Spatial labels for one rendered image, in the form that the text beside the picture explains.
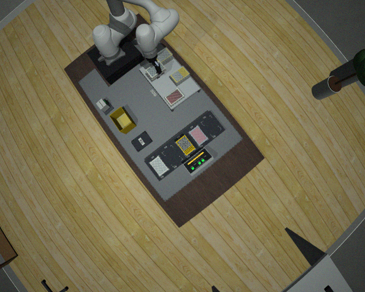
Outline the yellow waste bin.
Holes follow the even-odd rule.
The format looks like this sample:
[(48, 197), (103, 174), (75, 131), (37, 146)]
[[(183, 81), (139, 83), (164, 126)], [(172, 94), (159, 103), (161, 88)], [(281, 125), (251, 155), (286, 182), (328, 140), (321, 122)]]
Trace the yellow waste bin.
[[(116, 125), (116, 127), (118, 128), (118, 130), (124, 134), (127, 134), (129, 131), (131, 131), (134, 127), (136, 127), (135, 122), (131, 122), (129, 125), (127, 125), (125, 128), (122, 128), (122, 126), (120, 125), (120, 123), (118, 122), (117, 118), (120, 117), (123, 113), (126, 114), (127, 116), (127, 112), (126, 110), (124, 110), (122, 107), (118, 108), (116, 111), (114, 111), (110, 116), (110, 118), (112, 119), (112, 121), (114, 122), (114, 124)], [(129, 118), (129, 120), (131, 119), (131, 117), (128, 115), (127, 116)], [(130, 120), (131, 121), (131, 120)], [(120, 125), (120, 126), (119, 126)]]

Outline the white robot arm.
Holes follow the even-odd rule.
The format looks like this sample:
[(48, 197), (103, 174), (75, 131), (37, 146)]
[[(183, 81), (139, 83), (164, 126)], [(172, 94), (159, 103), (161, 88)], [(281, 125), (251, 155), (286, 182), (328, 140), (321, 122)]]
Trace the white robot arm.
[(124, 7), (123, 2), (146, 9), (151, 24), (141, 24), (136, 29), (136, 41), (144, 57), (154, 58), (159, 42), (178, 24), (179, 14), (175, 9), (159, 7), (152, 0), (106, 0), (110, 9), (109, 24), (98, 25), (92, 32), (93, 41), (100, 51), (98, 61), (106, 61), (107, 66), (125, 56), (119, 44), (136, 26), (137, 16)]

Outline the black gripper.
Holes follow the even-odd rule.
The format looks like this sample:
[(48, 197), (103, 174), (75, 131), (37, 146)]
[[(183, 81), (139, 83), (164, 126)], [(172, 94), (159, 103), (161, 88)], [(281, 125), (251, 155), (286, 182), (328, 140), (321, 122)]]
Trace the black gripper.
[[(146, 58), (147, 59), (147, 58)], [(160, 67), (160, 64), (157, 62), (157, 55), (154, 57), (154, 58), (152, 58), (152, 59), (147, 59), (148, 61), (149, 61), (149, 64), (150, 64), (150, 66), (154, 66), (155, 67), (155, 69), (156, 69), (156, 73), (157, 73), (157, 75), (158, 75), (158, 77), (159, 76), (161, 76), (161, 72), (162, 72), (162, 70), (161, 70), (161, 67)]]

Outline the white multi-trough reservoir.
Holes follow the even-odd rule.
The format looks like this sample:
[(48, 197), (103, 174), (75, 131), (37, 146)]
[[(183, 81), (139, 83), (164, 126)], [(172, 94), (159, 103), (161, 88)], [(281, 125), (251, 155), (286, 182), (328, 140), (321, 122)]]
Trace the white multi-trough reservoir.
[[(160, 67), (161, 67), (161, 70), (162, 70), (161, 74), (162, 74), (163, 72), (166, 71), (166, 68), (164, 67), (164, 65), (160, 61), (158, 61), (158, 63), (160, 64)], [(153, 65), (150, 66), (148, 69), (146, 69), (146, 73), (149, 75), (149, 77), (152, 80), (154, 80), (156, 77), (158, 77), (158, 75), (157, 75), (156, 72), (157, 71), (156, 71), (156, 69), (155, 69), (155, 67)]]

